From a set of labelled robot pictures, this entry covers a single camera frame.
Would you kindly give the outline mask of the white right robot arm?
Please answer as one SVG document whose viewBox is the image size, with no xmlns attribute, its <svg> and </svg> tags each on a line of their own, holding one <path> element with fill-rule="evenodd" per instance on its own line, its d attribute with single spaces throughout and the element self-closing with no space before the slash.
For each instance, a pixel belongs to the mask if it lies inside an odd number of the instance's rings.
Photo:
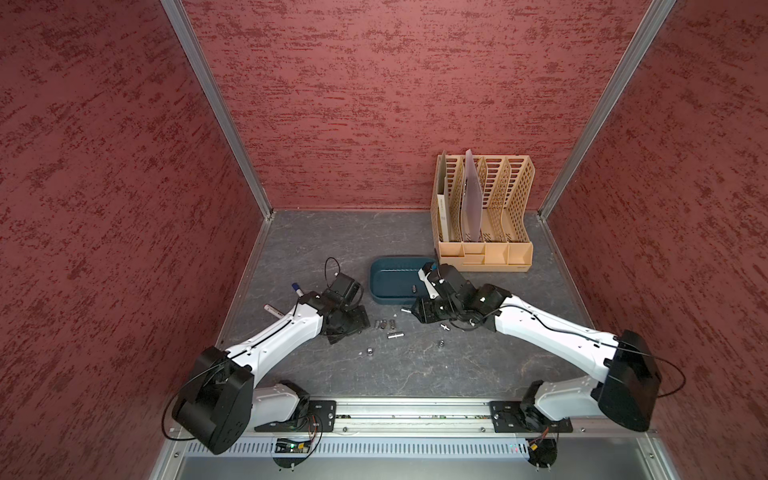
<svg viewBox="0 0 768 480">
<path fill-rule="evenodd" d="M 532 382 L 515 412 L 521 428 L 552 429 L 572 418 L 604 417 L 635 432 L 650 428 L 656 402 L 681 391 L 662 388 L 662 358 L 626 330 L 598 331 L 542 310 L 493 284 L 474 286 L 455 267 L 434 262 L 418 271 L 425 295 L 411 307 L 422 324 L 446 322 L 471 333 L 486 330 L 536 346 L 580 371 L 577 378 Z"/>
</svg>

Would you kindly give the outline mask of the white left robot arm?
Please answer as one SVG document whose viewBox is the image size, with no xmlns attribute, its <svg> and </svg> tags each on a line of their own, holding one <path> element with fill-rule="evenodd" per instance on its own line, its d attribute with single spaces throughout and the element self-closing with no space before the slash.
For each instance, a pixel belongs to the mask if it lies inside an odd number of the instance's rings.
<svg viewBox="0 0 768 480">
<path fill-rule="evenodd" d="M 363 287 L 338 273 L 321 292 L 299 296 L 281 319 L 248 340 L 227 349 L 209 347 L 195 360 L 188 379 L 166 404 L 161 431 L 172 441 L 166 421 L 172 419 L 213 454 L 222 454 L 246 432 L 273 424 L 308 431 L 309 440 L 323 426 L 309 394 L 291 381 L 271 387 L 258 383 L 304 343 L 324 336 L 331 344 L 370 327 L 361 305 Z"/>
</svg>

